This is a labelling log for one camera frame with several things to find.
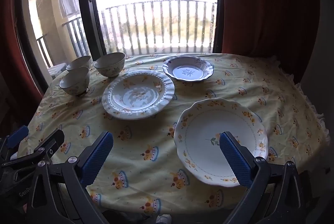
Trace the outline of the red curtain right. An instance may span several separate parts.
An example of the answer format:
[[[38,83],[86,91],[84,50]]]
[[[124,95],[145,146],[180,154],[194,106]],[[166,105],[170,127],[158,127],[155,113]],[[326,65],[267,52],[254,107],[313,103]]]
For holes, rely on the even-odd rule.
[[[224,0],[223,53],[271,58],[300,82],[309,64],[320,0]]]

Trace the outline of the white outdoor unit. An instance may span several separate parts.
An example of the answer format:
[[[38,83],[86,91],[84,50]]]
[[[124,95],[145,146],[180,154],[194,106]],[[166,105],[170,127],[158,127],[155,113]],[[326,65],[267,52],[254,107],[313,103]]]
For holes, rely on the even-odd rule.
[[[66,70],[67,64],[66,63],[61,63],[58,65],[54,65],[50,68],[48,68],[48,72],[52,79],[55,79],[57,76],[59,76],[63,71]]]

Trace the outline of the white shoe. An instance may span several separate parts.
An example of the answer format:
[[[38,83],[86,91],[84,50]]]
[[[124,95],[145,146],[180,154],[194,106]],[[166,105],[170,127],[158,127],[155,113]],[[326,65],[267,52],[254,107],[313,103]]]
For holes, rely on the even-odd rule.
[[[155,224],[171,224],[172,216],[170,214],[158,215]]]

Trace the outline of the beaded rim yellow flower plate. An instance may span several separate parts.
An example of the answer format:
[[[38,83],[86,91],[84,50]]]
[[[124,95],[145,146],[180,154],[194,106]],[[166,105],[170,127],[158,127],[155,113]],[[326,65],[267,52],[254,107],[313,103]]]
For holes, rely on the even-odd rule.
[[[120,120],[151,117],[166,107],[174,96],[173,81],[155,70],[135,70],[115,78],[105,89],[102,105]]]

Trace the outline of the floral ceramic bowl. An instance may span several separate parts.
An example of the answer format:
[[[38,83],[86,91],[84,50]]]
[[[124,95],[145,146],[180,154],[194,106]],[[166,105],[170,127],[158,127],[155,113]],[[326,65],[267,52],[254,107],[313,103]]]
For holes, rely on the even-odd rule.
[[[125,58],[126,55],[123,52],[109,53],[97,59],[94,67],[102,76],[114,78],[123,70]]]
[[[65,93],[78,96],[85,93],[89,86],[89,69],[80,67],[69,71],[60,81],[59,87]]]

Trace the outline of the scalloped yellow flower plate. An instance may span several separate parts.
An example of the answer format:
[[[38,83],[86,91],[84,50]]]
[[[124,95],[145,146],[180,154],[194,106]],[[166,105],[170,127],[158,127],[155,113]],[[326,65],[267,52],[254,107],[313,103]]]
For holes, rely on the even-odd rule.
[[[178,157],[197,179],[214,186],[235,187],[239,182],[219,147],[219,134],[225,131],[253,156],[267,158],[268,138],[261,119],[236,101],[222,98],[197,101],[184,110],[174,142]]]

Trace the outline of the balcony railing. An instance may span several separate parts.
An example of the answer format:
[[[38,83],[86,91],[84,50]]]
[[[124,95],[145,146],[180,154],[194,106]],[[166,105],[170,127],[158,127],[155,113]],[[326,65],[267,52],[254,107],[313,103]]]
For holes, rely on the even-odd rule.
[[[211,52],[217,4],[201,0],[144,0],[121,3],[98,0],[103,44],[108,53],[129,56],[156,53]],[[36,0],[29,1],[38,50],[47,68],[69,64],[89,50],[79,12],[55,20],[58,38],[41,23]]]

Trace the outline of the red curtain left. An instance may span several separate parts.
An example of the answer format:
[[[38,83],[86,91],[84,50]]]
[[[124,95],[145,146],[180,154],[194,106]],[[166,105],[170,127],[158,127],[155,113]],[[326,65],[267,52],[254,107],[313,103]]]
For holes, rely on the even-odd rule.
[[[42,94],[22,55],[15,21],[14,0],[1,0],[1,74],[12,95],[38,104]]]

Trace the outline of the black window frame post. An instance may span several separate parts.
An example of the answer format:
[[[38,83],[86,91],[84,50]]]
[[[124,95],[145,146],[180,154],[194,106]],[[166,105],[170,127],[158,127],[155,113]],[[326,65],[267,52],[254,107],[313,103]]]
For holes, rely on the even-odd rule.
[[[79,0],[79,6],[88,47],[96,61],[106,54],[96,0]]]

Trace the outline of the yellow patterned tablecloth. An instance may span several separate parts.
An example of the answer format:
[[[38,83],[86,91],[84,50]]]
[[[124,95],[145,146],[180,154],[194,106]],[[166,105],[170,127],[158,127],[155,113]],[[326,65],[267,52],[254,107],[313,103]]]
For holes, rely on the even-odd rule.
[[[78,156],[103,132],[113,134],[114,146],[88,192],[108,209],[139,213],[198,213],[228,208],[239,202],[244,189],[215,187],[195,178],[187,169],[192,161],[178,158],[175,128],[182,112],[200,100],[221,97],[250,109],[268,136],[268,161],[293,161],[304,170],[328,144],[329,133],[293,77],[277,62],[232,54],[203,54],[213,75],[202,82],[175,81],[172,101],[158,114],[138,121],[121,121],[102,106],[110,79],[90,70],[88,92],[72,97],[52,81],[33,119],[29,135],[20,143],[25,156],[56,128],[64,143],[52,160],[64,162]]]

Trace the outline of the red curtain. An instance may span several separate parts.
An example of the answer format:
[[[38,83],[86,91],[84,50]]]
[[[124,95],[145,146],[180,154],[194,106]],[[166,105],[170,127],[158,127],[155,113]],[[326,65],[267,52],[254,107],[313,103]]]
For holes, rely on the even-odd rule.
[[[12,95],[38,104],[42,94],[22,55],[15,21],[14,0],[1,0],[1,74]]]
[[[300,82],[309,64],[320,0],[224,0],[223,53],[271,58]]]

